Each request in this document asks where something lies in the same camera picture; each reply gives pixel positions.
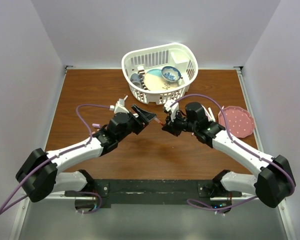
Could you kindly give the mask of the blue patterned bowl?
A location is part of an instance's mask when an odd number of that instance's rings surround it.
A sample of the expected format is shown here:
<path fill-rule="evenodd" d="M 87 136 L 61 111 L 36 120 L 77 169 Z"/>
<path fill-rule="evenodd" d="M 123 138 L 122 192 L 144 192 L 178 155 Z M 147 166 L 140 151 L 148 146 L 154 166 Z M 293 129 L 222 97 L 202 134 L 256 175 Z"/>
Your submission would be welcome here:
<path fill-rule="evenodd" d="M 171 83 L 175 83 L 181 79 L 180 71 L 173 66 L 165 66 L 161 69 L 162 77 Z"/>

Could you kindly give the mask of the grey mug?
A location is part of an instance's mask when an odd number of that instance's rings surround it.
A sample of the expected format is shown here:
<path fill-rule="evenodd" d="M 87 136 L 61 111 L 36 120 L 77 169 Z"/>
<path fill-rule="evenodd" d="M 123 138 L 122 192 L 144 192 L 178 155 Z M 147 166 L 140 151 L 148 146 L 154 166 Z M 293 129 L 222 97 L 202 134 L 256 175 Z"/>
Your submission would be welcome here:
<path fill-rule="evenodd" d="M 143 82 L 144 82 L 144 78 L 145 76 L 143 74 L 137 74 L 137 73 L 133 73 L 131 76 L 130 76 L 130 81 L 131 83 L 138 87 L 138 88 L 143 88 Z"/>

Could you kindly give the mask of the white plastic basket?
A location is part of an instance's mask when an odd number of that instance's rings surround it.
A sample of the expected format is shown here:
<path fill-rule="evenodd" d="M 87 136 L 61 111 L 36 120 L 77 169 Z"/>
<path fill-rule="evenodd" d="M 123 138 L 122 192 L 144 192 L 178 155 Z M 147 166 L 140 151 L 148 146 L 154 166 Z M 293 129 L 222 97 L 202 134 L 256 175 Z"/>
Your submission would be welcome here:
<path fill-rule="evenodd" d="M 133 50 L 121 59 L 132 95 L 141 103 L 163 105 L 185 95 L 198 75 L 198 62 L 184 44 L 169 43 Z"/>

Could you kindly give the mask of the pink purple highlighter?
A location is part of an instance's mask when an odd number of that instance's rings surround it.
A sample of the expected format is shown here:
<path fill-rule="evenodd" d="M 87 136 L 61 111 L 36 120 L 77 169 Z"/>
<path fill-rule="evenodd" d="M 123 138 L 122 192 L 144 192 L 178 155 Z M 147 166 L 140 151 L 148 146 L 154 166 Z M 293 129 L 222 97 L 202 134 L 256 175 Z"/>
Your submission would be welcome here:
<path fill-rule="evenodd" d="M 208 107 L 208 112 L 209 112 L 209 115 L 210 115 L 210 119 L 215 122 L 216 119 L 215 119 L 213 111 L 210 107 Z"/>

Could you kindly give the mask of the striped cup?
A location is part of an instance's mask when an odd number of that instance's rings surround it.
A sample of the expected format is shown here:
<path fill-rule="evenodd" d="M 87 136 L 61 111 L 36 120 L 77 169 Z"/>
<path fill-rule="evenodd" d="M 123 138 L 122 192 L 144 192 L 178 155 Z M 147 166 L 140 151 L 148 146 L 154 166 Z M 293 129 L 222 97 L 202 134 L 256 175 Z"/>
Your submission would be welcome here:
<path fill-rule="evenodd" d="M 141 86 L 142 89 L 144 90 L 148 90 L 147 86 L 145 85 L 145 69 L 142 65 L 137 67 L 137 74 L 140 76 L 140 82 L 141 82 Z"/>

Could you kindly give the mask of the thin red pen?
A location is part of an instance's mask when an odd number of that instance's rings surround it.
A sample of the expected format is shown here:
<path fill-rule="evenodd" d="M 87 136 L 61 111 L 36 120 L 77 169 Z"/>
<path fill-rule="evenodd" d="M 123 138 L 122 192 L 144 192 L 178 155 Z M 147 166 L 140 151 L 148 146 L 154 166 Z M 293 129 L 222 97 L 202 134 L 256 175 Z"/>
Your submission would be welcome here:
<path fill-rule="evenodd" d="M 162 121 L 160 121 L 158 118 L 155 118 L 154 119 L 158 124 L 160 124 L 161 126 L 164 126 L 165 124 L 162 122 Z"/>

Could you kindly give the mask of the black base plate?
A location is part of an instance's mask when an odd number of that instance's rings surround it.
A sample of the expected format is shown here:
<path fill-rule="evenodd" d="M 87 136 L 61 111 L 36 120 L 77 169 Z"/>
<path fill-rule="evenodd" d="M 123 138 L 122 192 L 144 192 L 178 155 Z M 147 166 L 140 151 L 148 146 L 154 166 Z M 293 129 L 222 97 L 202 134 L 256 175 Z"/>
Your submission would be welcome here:
<path fill-rule="evenodd" d="M 212 180 L 171 179 L 95 179 L 94 191 L 102 208 L 113 205 L 185 205 L 187 199 L 210 204 L 211 198 L 239 198 L 241 192 L 226 192 L 213 187 Z"/>

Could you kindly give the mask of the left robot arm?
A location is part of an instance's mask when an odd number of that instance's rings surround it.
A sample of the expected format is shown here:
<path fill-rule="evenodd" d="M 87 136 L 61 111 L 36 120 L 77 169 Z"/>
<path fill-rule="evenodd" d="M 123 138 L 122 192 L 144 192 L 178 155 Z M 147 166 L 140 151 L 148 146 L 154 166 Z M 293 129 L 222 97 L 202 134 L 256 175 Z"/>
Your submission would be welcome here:
<path fill-rule="evenodd" d="M 79 143 L 52 151 L 33 150 L 15 176 L 29 199 L 36 203 L 59 191 L 89 196 L 94 190 L 90 176 L 82 170 L 74 173 L 66 170 L 110 153 L 129 134 L 138 135 L 157 116 L 135 104 L 131 108 L 133 112 L 123 105 L 108 106 L 114 113 L 109 123 Z"/>

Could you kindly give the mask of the cream and blue plate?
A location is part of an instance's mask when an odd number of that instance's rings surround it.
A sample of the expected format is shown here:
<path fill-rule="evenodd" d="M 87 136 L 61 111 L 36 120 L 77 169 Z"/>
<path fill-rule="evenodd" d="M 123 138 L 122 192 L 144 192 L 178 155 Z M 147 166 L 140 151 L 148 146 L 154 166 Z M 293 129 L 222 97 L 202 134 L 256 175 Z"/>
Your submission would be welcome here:
<path fill-rule="evenodd" d="M 149 91 L 162 92 L 178 87 L 177 82 L 168 82 L 162 77 L 160 69 L 152 69 L 145 73 L 144 83 Z"/>

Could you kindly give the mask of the purple highlighter cap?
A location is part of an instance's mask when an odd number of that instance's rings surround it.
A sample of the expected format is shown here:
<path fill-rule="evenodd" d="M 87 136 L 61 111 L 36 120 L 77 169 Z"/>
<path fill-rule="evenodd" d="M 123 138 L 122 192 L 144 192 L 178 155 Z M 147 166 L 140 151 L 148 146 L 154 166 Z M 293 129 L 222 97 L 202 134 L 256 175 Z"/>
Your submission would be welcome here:
<path fill-rule="evenodd" d="M 100 125 L 99 123 L 93 123 L 92 126 L 93 126 L 94 128 L 100 128 L 100 127 L 101 127 L 101 125 Z"/>

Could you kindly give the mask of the pink dotted plate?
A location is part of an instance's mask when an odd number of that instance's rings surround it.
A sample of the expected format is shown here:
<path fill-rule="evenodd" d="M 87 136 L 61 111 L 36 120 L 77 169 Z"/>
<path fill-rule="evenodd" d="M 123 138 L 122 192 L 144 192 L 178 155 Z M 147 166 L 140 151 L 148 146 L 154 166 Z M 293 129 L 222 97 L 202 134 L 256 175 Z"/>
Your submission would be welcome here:
<path fill-rule="evenodd" d="M 239 106 L 227 106 L 223 108 L 223 112 L 232 135 L 243 139 L 253 134 L 255 120 L 247 110 Z"/>

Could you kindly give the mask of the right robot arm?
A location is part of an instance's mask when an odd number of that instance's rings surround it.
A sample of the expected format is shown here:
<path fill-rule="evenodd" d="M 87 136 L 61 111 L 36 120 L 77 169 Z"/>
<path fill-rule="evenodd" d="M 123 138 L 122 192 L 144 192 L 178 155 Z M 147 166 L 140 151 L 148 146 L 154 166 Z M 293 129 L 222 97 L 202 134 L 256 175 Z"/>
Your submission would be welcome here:
<path fill-rule="evenodd" d="M 176 137 L 182 132 L 192 133 L 200 143 L 228 155 L 249 170 L 249 174 L 223 170 L 215 176 L 212 189 L 217 196 L 232 191 L 247 193 L 276 208 L 294 193 L 296 182 L 284 156 L 273 157 L 239 140 L 224 126 L 209 120 L 200 103 L 188 103 L 182 113 L 177 102 L 168 100 L 163 111 L 167 114 L 163 131 Z"/>

